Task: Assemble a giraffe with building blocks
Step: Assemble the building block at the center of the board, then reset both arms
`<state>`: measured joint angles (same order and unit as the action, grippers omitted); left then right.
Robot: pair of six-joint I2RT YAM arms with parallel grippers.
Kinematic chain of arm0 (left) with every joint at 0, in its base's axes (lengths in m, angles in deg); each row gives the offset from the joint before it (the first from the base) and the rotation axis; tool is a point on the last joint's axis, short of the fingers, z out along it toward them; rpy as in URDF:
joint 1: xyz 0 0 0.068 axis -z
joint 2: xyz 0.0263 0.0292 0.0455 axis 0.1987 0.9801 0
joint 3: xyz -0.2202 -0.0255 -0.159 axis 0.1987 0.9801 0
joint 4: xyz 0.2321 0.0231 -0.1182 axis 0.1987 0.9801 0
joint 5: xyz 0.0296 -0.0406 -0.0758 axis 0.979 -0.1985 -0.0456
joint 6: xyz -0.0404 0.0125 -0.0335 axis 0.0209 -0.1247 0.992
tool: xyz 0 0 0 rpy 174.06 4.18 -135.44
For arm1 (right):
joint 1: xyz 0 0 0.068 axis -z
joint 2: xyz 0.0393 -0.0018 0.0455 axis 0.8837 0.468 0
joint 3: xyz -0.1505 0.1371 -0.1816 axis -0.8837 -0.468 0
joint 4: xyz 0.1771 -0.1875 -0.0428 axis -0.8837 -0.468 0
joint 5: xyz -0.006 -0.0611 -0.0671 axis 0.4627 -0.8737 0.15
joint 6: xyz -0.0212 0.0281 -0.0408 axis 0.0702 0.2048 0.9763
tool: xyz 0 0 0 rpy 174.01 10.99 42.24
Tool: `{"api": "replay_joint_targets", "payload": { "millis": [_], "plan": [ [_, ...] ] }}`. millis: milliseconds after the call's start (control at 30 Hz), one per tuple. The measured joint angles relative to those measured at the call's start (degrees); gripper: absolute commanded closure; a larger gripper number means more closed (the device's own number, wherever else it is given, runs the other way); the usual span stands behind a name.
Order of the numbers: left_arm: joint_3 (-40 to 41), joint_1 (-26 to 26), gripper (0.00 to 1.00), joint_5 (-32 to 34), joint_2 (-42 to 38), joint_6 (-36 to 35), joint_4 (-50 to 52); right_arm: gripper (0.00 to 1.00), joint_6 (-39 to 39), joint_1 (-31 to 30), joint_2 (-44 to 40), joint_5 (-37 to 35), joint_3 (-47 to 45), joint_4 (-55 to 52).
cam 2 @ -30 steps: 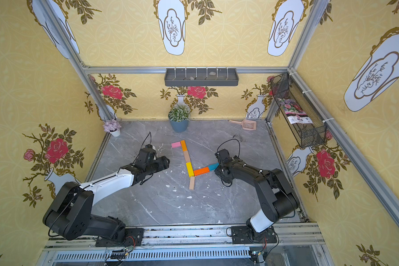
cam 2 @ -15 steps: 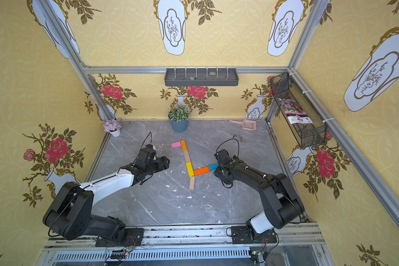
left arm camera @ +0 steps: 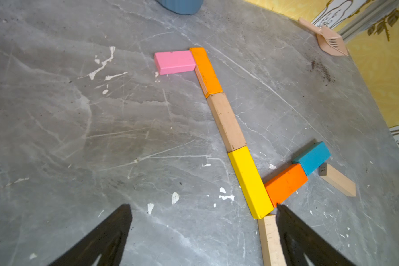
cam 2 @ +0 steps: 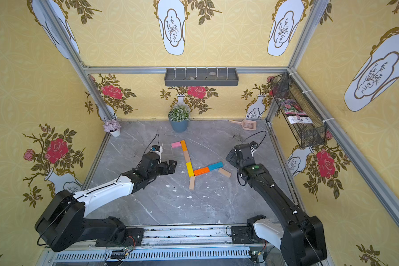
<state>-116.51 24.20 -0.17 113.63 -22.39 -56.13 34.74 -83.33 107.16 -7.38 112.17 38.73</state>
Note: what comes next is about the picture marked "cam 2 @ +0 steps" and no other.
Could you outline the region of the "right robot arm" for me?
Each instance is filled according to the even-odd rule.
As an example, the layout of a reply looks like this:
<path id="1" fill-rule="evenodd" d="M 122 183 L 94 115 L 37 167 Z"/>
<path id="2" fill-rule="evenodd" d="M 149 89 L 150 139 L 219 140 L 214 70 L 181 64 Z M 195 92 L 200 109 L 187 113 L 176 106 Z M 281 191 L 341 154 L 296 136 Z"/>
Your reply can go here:
<path id="1" fill-rule="evenodd" d="M 280 250 L 288 266 L 312 266 L 327 259 L 327 245 L 322 222 L 308 216 L 279 188 L 263 164 L 253 157 L 258 144 L 236 145 L 226 160 L 237 169 L 237 176 L 265 200 L 278 218 L 273 224 L 265 216 L 248 220 L 252 234 Z"/>

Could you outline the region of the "amber orange block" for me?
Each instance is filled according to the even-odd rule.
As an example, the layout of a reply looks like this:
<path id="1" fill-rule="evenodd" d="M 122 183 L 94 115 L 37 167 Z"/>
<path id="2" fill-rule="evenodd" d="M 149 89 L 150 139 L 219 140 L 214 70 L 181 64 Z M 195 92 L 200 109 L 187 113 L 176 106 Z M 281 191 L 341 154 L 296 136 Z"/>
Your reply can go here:
<path id="1" fill-rule="evenodd" d="M 182 147 L 183 152 L 187 151 L 187 145 L 186 145 L 185 140 L 181 140 L 180 143 L 181 143 L 181 147 Z"/>

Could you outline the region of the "teal block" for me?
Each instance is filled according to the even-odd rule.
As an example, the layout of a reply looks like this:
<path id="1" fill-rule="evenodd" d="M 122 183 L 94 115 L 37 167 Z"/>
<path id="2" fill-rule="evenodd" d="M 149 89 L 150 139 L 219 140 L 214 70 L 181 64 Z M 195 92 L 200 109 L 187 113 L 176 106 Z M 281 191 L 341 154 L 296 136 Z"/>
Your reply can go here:
<path id="1" fill-rule="evenodd" d="M 218 162 L 218 163 L 209 165 L 208 169 L 210 171 L 213 171 L 213 170 L 216 170 L 216 169 L 219 169 L 219 168 L 222 168 L 222 167 L 223 167 L 223 163 L 222 162 Z"/>

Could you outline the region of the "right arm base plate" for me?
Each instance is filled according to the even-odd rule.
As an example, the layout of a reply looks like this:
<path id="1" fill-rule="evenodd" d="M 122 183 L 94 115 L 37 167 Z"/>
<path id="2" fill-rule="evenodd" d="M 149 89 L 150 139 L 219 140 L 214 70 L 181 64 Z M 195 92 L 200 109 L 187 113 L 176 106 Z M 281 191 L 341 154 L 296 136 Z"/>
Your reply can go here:
<path id="1" fill-rule="evenodd" d="M 280 246 L 281 244 L 277 232 L 273 232 L 270 228 L 253 225 L 232 226 L 231 234 L 233 244 L 260 244 L 263 241 L 273 246 Z"/>

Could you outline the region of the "pink block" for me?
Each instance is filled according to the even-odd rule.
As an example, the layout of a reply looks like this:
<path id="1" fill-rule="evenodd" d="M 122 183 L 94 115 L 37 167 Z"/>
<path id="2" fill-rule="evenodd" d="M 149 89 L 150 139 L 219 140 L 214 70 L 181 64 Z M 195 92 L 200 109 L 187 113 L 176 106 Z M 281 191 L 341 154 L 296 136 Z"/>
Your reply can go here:
<path id="1" fill-rule="evenodd" d="M 179 141 L 179 142 L 172 143 L 172 144 L 171 144 L 171 147 L 172 147 L 173 149 L 175 149 L 175 148 L 177 148 L 177 147 L 181 147 L 181 142 Z"/>

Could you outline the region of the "red-orange block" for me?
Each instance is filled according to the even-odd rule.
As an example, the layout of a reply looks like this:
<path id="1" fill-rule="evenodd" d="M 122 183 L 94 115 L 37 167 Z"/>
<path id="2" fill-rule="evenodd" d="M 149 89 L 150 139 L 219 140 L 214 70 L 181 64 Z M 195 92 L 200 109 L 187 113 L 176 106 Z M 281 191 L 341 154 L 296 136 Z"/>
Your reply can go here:
<path id="1" fill-rule="evenodd" d="M 194 171 L 194 175 L 195 175 L 195 176 L 200 176 L 200 175 L 203 175 L 203 174 L 207 174 L 207 173 L 209 173 L 209 172 L 210 172 L 209 168 L 208 168 L 208 167 L 204 167 L 204 168 L 195 170 L 195 171 Z"/>

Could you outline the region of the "yellow block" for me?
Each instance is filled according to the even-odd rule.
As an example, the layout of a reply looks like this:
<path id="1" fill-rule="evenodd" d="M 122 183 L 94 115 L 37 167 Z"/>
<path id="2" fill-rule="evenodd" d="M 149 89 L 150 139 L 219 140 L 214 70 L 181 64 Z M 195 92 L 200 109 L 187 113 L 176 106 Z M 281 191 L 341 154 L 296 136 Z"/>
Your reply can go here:
<path id="1" fill-rule="evenodd" d="M 187 162 L 186 167 L 187 167 L 187 172 L 188 172 L 189 177 L 195 177 L 191 162 Z"/>

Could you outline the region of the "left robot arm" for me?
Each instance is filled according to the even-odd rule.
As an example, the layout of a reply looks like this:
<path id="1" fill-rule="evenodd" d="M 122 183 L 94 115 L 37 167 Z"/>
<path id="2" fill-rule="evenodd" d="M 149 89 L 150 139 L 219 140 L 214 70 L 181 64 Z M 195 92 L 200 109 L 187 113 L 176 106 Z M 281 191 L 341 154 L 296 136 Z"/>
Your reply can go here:
<path id="1" fill-rule="evenodd" d="M 54 252 L 90 240 L 134 245 L 135 237 L 127 233 L 121 220 L 113 216 L 90 219 L 88 214 L 144 189 L 159 176 L 174 174 L 176 166 L 175 160 L 162 161 L 159 153 L 149 152 L 142 156 L 138 167 L 123 172 L 112 181 L 76 193 L 68 190 L 57 193 L 34 226 L 39 239 Z"/>

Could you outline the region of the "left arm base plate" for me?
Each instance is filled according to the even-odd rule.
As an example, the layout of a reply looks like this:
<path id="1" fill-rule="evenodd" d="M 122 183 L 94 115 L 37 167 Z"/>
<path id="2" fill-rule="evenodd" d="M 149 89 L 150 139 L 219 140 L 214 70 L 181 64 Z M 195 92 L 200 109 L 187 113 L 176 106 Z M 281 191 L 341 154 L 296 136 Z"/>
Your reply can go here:
<path id="1" fill-rule="evenodd" d="M 143 228 L 126 228 L 124 234 L 119 234 L 113 240 L 97 240 L 95 247 L 139 247 L 141 246 L 145 230 Z"/>

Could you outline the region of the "natural wood block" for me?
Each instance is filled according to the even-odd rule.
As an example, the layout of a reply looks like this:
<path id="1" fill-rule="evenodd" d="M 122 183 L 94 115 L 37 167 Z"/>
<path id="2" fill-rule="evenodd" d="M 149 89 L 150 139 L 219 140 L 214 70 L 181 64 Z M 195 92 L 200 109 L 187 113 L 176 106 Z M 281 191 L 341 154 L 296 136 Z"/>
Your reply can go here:
<path id="1" fill-rule="evenodd" d="M 228 177 L 228 178 L 230 178 L 231 175 L 232 175 L 230 172 L 228 172 L 227 170 L 225 170 L 225 169 L 223 169 L 223 168 L 219 168 L 219 169 L 218 169 L 218 172 L 219 172 L 220 174 L 222 174 L 222 175 Z"/>
<path id="2" fill-rule="evenodd" d="M 189 189 L 194 190 L 195 188 L 195 176 L 190 177 Z"/>
<path id="3" fill-rule="evenodd" d="M 185 158 L 186 162 L 187 163 L 191 162 L 191 159 L 190 159 L 188 151 L 187 150 L 183 151 L 183 153 L 184 153 L 184 158 Z"/>

